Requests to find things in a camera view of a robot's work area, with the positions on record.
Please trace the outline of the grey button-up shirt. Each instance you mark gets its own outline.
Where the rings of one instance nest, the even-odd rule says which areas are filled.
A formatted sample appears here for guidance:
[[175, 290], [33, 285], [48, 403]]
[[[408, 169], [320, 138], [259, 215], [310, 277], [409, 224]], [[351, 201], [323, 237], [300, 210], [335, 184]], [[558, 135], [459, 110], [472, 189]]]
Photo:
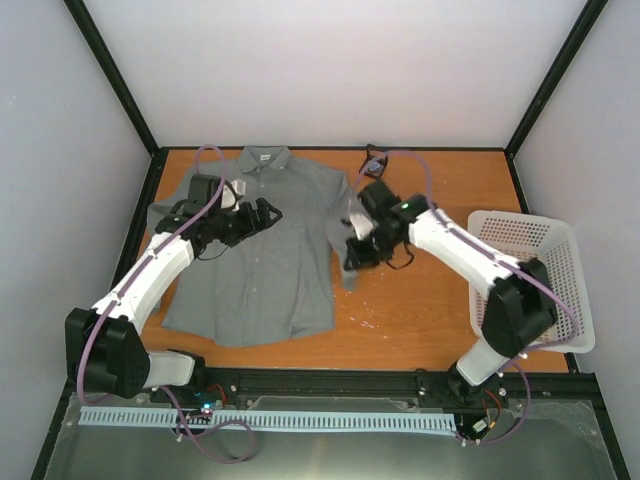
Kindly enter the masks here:
[[241, 180], [245, 198], [264, 198], [283, 217], [227, 249], [212, 242], [177, 280], [162, 325], [225, 347], [270, 344], [335, 327], [331, 257], [346, 258], [361, 213], [346, 172], [295, 156], [286, 146], [247, 146], [202, 174]]

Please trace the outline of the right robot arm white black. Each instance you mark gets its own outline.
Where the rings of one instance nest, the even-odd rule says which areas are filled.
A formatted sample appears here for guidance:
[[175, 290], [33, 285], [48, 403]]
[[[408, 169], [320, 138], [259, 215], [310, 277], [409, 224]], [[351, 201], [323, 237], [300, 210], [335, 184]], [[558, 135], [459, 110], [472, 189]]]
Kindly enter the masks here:
[[544, 264], [501, 253], [452, 221], [423, 194], [407, 199], [377, 180], [347, 202], [347, 271], [389, 264], [397, 246], [425, 251], [464, 278], [485, 303], [481, 334], [447, 373], [451, 397], [464, 404], [558, 321], [561, 302]]

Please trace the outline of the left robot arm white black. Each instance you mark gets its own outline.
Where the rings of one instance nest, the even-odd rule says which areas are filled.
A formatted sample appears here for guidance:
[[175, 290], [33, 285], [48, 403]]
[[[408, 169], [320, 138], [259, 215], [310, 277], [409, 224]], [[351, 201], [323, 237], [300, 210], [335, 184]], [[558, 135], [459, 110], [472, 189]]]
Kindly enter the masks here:
[[187, 194], [155, 227], [144, 254], [91, 308], [65, 320], [68, 374], [80, 399], [89, 392], [125, 399], [172, 386], [186, 402], [208, 390], [202, 357], [183, 351], [148, 351], [141, 334], [154, 307], [180, 273], [213, 242], [237, 246], [283, 218], [266, 199], [244, 198], [241, 180], [196, 174]]

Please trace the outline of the black open brooch box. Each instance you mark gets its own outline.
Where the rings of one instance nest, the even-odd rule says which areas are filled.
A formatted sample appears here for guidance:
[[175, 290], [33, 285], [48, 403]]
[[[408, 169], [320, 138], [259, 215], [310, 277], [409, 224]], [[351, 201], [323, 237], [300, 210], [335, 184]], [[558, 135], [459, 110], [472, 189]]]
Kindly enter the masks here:
[[[381, 179], [389, 163], [389, 149], [387, 147], [378, 147], [373, 144], [367, 144], [365, 147], [365, 159], [359, 169], [359, 173], [373, 180]], [[365, 174], [366, 166], [370, 162], [378, 162], [382, 165], [379, 176], [376, 178], [369, 177]]]

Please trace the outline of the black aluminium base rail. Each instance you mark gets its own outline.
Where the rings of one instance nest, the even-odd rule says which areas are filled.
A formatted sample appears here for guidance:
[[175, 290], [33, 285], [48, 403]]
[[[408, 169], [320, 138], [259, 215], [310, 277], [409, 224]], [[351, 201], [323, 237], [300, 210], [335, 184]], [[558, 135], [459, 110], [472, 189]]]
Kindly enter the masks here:
[[540, 401], [586, 401], [604, 406], [593, 374], [518, 373], [494, 376], [483, 387], [460, 396], [454, 394], [446, 372], [349, 371], [295, 369], [208, 368], [207, 377], [191, 387], [171, 391], [183, 406], [194, 407], [208, 400], [222, 400], [229, 406], [246, 409], [261, 397], [364, 398], [413, 401], [421, 408], [448, 412], [478, 411], [482, 402], [523, 403], [526, 392]]

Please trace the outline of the left black frame post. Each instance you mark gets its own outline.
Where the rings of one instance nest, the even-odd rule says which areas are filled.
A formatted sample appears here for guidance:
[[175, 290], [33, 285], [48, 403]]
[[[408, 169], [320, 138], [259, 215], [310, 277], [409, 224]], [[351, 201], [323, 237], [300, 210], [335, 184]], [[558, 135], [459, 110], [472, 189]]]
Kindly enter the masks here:
[[63, 3], [145, 150], [150, 157], [155, 156], [160, 147], [85, 2], [82, 0], [63, 0]]

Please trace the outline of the black frame post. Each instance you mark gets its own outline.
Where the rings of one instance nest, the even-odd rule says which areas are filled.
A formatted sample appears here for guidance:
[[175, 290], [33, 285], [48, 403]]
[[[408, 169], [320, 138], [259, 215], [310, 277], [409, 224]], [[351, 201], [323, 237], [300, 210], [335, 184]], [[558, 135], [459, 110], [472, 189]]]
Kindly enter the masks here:
[[578, 17], [505, 147], [507, 160], [515, 160], [516, 155], [524, 145], [547, 103], [561, 83], [564, 75], [608, 3], [608, 0], [588, 0], [584, 3]]
[[150, 157], [155, 156], [160, 147], [85, 2], [82, 0], [63, 0], [63, 3], [145, 150]]

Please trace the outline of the metal base plate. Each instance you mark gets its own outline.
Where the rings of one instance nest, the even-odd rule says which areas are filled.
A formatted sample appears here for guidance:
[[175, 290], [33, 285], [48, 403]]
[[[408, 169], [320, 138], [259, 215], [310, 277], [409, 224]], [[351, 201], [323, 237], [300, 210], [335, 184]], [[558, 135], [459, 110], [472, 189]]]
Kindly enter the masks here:
[[[485, 417], [454, 416], [453, 436], [80, 426], [71, 401], [46, 479], [624, 479], [586, 401], [513, 402]], [[89, 407], [174, 408], [140, 397]], [[393, 401], [262, 398], [246, 410], [441, 413]]]

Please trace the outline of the right black frame post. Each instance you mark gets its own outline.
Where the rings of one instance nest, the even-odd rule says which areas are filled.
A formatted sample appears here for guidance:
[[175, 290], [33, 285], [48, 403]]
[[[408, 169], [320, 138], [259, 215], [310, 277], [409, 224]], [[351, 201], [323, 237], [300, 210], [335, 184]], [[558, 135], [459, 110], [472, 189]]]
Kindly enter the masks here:
[[564, 75], [608, 3], [608, 0], [588, 0], [584, 3], [578, 17], [505, 147], [507, 160], [515, 160], [516, 155], [524, 145], [547, 103], [561, 83]]

